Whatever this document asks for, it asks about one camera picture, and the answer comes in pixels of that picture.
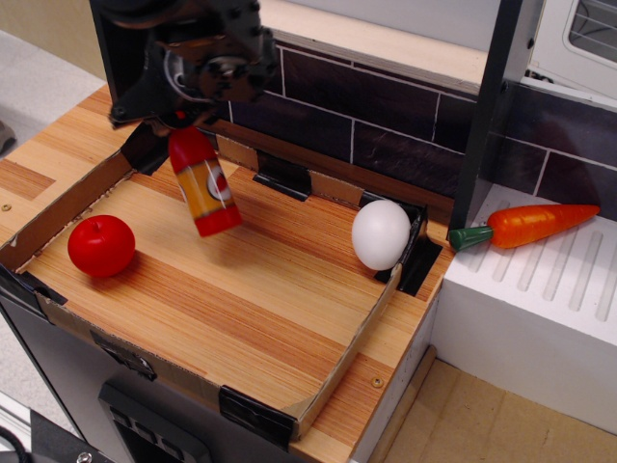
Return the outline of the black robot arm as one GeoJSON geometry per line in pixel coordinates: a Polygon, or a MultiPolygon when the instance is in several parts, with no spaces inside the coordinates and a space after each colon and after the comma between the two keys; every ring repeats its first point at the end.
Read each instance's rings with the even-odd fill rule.
{"type": "Polygon", "coordinates": [[[251,102],[278,67],[257,1],[93,1],[110,121],[185,128],[251,102]]]}

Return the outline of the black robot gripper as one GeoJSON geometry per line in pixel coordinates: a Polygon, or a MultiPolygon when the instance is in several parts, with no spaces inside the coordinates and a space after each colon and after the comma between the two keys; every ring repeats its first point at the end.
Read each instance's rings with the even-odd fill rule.
{"type": "Polygon", "coordinates": [[[110,121],[186,128],[213,116],[225,102],[252,102],[263,95],[279,58],[268,29],[257,30],[260,54],[216,51],[205,40],[151,41],[140,78],[115,99],[110,121]]]}

